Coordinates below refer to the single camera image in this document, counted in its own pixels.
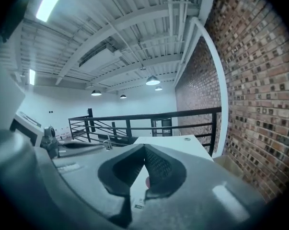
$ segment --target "sticker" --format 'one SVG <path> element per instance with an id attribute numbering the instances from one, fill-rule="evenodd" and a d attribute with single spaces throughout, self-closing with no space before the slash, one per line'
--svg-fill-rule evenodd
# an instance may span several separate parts
<path id="1" fill-rule="evenodd" d="M 141 206 L 141 205 L 135 205 L 135 208 L 137 208 L 137 209 L 143 209 L 144 206 Z"/>
<path id="2" fill-rule="evenodd" d="M 40 123 L 36 122 L 35 120 L 33 120 L 32 118 L 30 118 L 29 116 L 27 116 L 25 113 L 20 112 L 20 115 L 21 115 L 24 119 L 26 119 L 28 122 L 30 122 L 30 123 L 38 126 L 39 128 L 41 128 L 42 125 L 41 125 Z"/>

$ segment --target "black railing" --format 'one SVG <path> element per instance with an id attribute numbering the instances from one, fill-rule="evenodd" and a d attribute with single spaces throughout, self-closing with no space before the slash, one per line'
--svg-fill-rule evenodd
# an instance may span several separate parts
<path id="1" fill-rule="evenodd" d="M 89 109 L 88 116 L 69 118 L 69 126 L 73 139 L 76 137 L 83 137 L 91 140 L 102 142 L 100 139 L 95 139 L 90 137 L 90 134 L 101 135 L 96 133 L 96 130 L 102 130 L 107 133 L 107 136 L 113 138 L 113 145 L 129 145 L 132 144 L 137 137 L 132 136 L 133 130 L 157 130 L 157 129 L 183 129 L 192 127 L 203 127 L 211 126 L 211 132 L 206 134 L 195 135 L 195 137 L 211 137 L 209 143 L 202 144 L 204 147 L 209 146 L 209 154 L 212 156 L 214 150 L 214 144 L 216 139 L 216 129 L 217 129 L 217 113 L 221 112 L 221 107 L 207 108 L 207 109 L 197 109 L 189 111 L 171 112 L 171 113 L 160 113 L 160 114 L 144 114 L 144 115 L 127 115 L 127 116 L 110 116 L 110 117 L 92 117 L 92 111 Z M 163 118 L 173 118 L 173 117 L 184 117 L 184 116 L 196 116 L 212 114 L 211 122 L 201 123 L 201 124 L 191 124 L 191 125 L 180 125 L 180 126 L 167 126 L 167 127 L 131 127 L 131 120 L 141 120 L 141 119 L 163 119 Z M 125 120 L 126 127 L 116 127 L 114 121 Z M 103 123 L 102 121 L 112 121 L 112 125 Z"/>

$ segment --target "metal ceiling beam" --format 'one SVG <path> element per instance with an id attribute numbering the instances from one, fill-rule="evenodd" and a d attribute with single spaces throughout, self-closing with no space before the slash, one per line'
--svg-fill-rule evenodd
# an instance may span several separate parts
<path id="1" fill-rule="evenodd" d="M 147 44 L 147 43 L 151 43 L 151 42 L 156 42 L 156 41 L 159 41 L 159 40 L 163 40 L 163 39 L 170 39 L 170 38 L 176 38 L 177 35 L 173 35 L 173 36 L 169 36 L 169 33 L 159 33 L 159 34 L 154 34 L 154 35 L 149 35 L 149 36 L 146 36 L 146 37 L 143 37 L 141 39 L 139 39 L 139 41 L 130 41 L 128 42 L 128 44 L 131 46 L 131 47 L 136 47 L 136 46 L 139 46 L 139 43 L 140 44 Z M 121 50 L 121 52 L 124 52 L 124 51 L 127 51 L 128 48 L 124 48 Z"/>
<path id="2" fill-rule="evenodd" d="M 174 19 L 174 15 L 173 15 L 173 4 L 172 3 L 168 3 L 168 8 L 169 8 L 169 21 L 170 21 L 170 36 L 173 36 L 173 19 Z"/>
<path id="3" fill-rule="evenodd" d="M 176 73 L 168 73 L 168 74 L 162 74 L 160 76 L 157 76 L 157 78 L 160 81 L 167 81 L 167 80 L 173 80 L 176 76 Z M 118 84 L 116 86 L 113 86 L 111 88 L 107 89 L 107 92 L 112 92 L 112 91 L 118 91 L 118 90 L 123 90 L 126 88 L 132 88 L 132 87 L 136 87 L 139 85 L 144 85 L 146 83 L 147 78 L 142 78 L 139 80 L 134 80 L 134 81 L 129 81 L 129 82 L 125 82 L 125 83 L 121 83 Z"/>
<path id="4" fill-rule="evenodd" d="M 213 0 L 202 0 L 202 3 L 200 5 L 200 12 L 198 15 L 198 19 L 204 25 L 206 23 L 206 20 L 208 19 L 209 13 L 210 13 L 211 8 L 212 8 L 212 4 L 213 4 Z M 192 54 L 193 54 L 193 51 L 197 46 L 197 43 L 198 43 L 200 37 L 201 37 L 201 32 L 199 32 L 197 29 L 195 29 L 194 23 L 191 23 L 190 27 L 189 27 L 189 32 L 188 32 L 188 36 L 186 39 L 186 43 L 185 43 L 184 55 L 182 57 L 181 64 L 180 64 L 178 71 L 177 71 L 177 76 L 176 76 L 175 81 L 174 81 L 174 86 L 177 85 L 179 79 L 181 78 L 181 76 L 182 76 L 182 74 L 183 74 Z"/>
<path id="5" fill-rule="evenodd" d="M 163 25 L 163 31 L 166 32 L 167 31 L 167 23 L 165 21 L 165 17 L 162 18 L 162 25 Z"/>
<path id="6" fill-rule="evenodd" d="M 178 9 L 178 6 L 176 6 L 173 10 L 173 14 L 178 15 L 178 13 L 179 13 L 179 9 Z M 187 13 L 188 15 L 197 16 L 198 8 L 190 6 Z M 144 22 L 144 21 L 150 21 L 156 18 L 161 18 L 161 17 L 166 17 L 166 16 L 169 16 L 169 10 L 167 8 L 167 5 L 163 4 L 163 5 L 152 6 L 149 8 L 145 8 L 142 10 L 129 13 L 113 21 L 112 25 L 117 30 L 120 31 L 128 27 L 131 27 L 132 25 Z M 67 74 L 67 72 L 73 66 L 77 64 L 77 61 L 83 55 L 85 55 L 89 50 L 94 48 L 96 45 L 98 45 L 100 42 L 104 41 L 108 37 L 114 35 L 115 33 L 116 33 L 115 29 L 113 29 L 113 27 L 108 24 L 104 26 L 102 29 L 100 29 L 98 32 L 96 32 L 94 35 L 89 37 L 67 61 L 66 65 L 63 67 L 63 69 L 59 73 L 59 77 L 57 79 L 56 85 L 60 83 L 62 78 Z"/>
<path id="7" fill-rule="evenodd" d="M 23 67 L 22 67 L 22 61 L 21 61 L 21 34 L 22 34 L 22 26 L 23 26 L 23 21 L 19 23 L 15 31 L 13 32 L 13 35 L 11 37 L 10 41 L 10 47 L 11 47 L 11 61 L 12 64 L 17 67 L 18 71 L 16 71 L 15 77 L 18 82 L 22 82 L 20 72 L 22 72 Z"/>
<path id="8" fill-rule="evenodd" d="M 54 26 L 54 25 L 46 25 L 46 23 L 43 23 L 43 22 L 36 22 L 36 21 L 32 21 L 32 20 L 29 20 L 29 19 L 26 19 L 24 18 L 23 20 L 24 24 L 25 25 L 28 25 L 28 26 L 32 26 L 34 29 L 38 28 L 44 32 L 47 32 L 49 34 L 52 34 L 52 35 L 55 35 L 65 41 L 69 41 L 70 40 L 70 35 L 67 35 L 67 32 L 64 31 L 63 29 L 57 27 L 57 26 Z M 76 40 L 72 40 L 76 45 L 80 45 L 81 43 L 76 41 Z"/>
<path id="9" fill-rule="evenodd" d="M 153 58 L 153 59 L 148 59 L 148 60 L 144 60 L 142 62 L 143 66 L 145 67 L 152 67 L 152 66 L 155 66 L 155 65 L 158 65 L 158 64 L 161 64 L 161 63 L 166 63 L 166 62 L 179 62 L 182 58 L 182 54 L 178 54 L 178 55 L 169 55 L 169 56 L 162 56 L 162 57 L 156 57 L 156 58 Z M 128 66 L 124 66 L 122 68 L 119 68 L 117 70 L 113 70 L 109 73 L 106 73 L 94 80 L 92 80 L 90 83 L 91 84 L 96 84 L 96 83 L 99 83 L 101 81 L 104 81 L 108 78 L 112 78 L 114 76 L 117 76 L 119 74 L 123 74 L 123 73 L 127 73 L 127 72 L 130 72 L 130 71 L 134 71 L 134 70 L 137 70 L 139 68 L 141 68 L 141 63 L 140 62 L 137 62 L 137 63 L 134 63 L 134 64 L 131 64 L 131 65 L 128 65 Z"/>

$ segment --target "door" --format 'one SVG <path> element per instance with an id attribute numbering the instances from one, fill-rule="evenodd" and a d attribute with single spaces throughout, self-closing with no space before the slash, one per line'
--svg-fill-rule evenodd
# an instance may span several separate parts
<path id="1" fill-rule="evenodd" d="M 163 119 L 162 120 L 162 127 L 171 127 L 172 126 L 172 119 Z M 172 136 L 172 130 L 171 129 L 163 129 L 162 130 L 162 136 Z"/>
<path id="2" fill-rule="evenodd" d="M 171 127 L 172 119 L 171 118 L 151 119 L 151 126 L 152 127 Z M 152 136 L 153 137 L 172 136 L 172 130 L 171 129 L 152 129 Z"/>

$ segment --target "white pipe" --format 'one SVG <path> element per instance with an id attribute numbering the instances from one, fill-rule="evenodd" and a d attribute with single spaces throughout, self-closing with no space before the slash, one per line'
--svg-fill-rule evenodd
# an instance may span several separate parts
<path id="1" fill-rule="evenodd" d="M 179 4 L 179 27 L 178 27 L 178 40 L 182 40 L 182 33 L 184 29 L 184 4 Z"/>
<path id="2" fill-rule="evenodd" d="M 170 36 L 173 36 L 173 4 L 168 3 L 168 8 L 169 8 L 169 21 L 170 21 Z"/>
<path id="3" fill-rule="evenodd" d="M 218 149 L 216 152 L 216 157 L 221 156 L 224 150 L 227 127 L 228 127 L 228 120 L 229 120 L 229 105 L 228 105 L 228 93 L 226 87 L 226 80 L 225 74 L 222 67 L 221 59 L 218 55 L 216 46 L 214 45 L 211 37 L 209 36 L 208 32 L 206 31 L 205 27 L 202 25 L 200 20 L 197 17 L 193 17 L 191 19 L 191 24 L 197 25 L 198 30 L 201 32 L 202 36 L 204 37 L 207 46 L 210 50 L 212 59 L 215 63 L 217 76 L 219 80 L 219 87 L 220 87 L 220 95 L 221 95 L 221 128 L 220 128 L 220 138 L 218 143 Z"/>
<path id="4" fill-rule="evenodd" d="M 129 48 L 130 52 L 136 57 L 136 59 L 139 62 L 142 62 L 142 59 L 140 59 L 136 53 L 131 49 L 131 47 L 129 46 L 128 42 L 124 39 L 124 37 L 120 34 L 120 32 L 114 27 L 114 25 L 112 25 L 112 23 L 104 16 L 104 19 L 107 21 L 107 23 L 114 29 L 114 31 L 116 32 L 116 34 L 118 34 L 118 36 L 122 39 L 122 41 L 126 44 L 126 46 Z"/>
<path id="5" fill-rule="evenodd" d="M 188 3 L 186 3 L 186 5 L 185 5 L 184 23 L 186 22 L 186 18 L 187 18 L 187 10 L 188 10 Z"/>
<path id="6" fill-rule="evenodd" d="M 186 43 L 185 43 L 185 47 L 184 47 L 184 52 L 183 52 L 183 56 L 181 59 L 181 65 L 184 63 L 189 45 L 190 45 L 190 41 L 193 35 L 193 31 L 194 31 L 194 27 L 195 27 L 195 23 L 192 22 L 192 20 L 190 21 L 190 27 L 189 27 L 189 31 L 188 31 L 188 35 L 187 35 L 187 39 L 186 39 Z"/>
<path id="7" fill-rule="evenodd" d="M 201 36 L 201 33 L 200 32 L 196 32 L 196 34 L 193 36 L 192 40 L 190 41 L 190 44 L 189 44 L 189 48 L 190 50 L 188 51 L 188 54 L 185 56 L 185 63 L 184 64 L 181 64 L 178 71 L 177 71 L 177 75 L 175 77 L 175 80 L 174 80 L 174 86 L 176 86 L 178 84 L 178 81 L 180 80 L 186 66 L 187 66 L 187 63 L 189 62 L 192 54 L 193 54 L 193 50 L 196 48 L 197 46 L 197 43 L 200 39 L 200 36 Z"/>

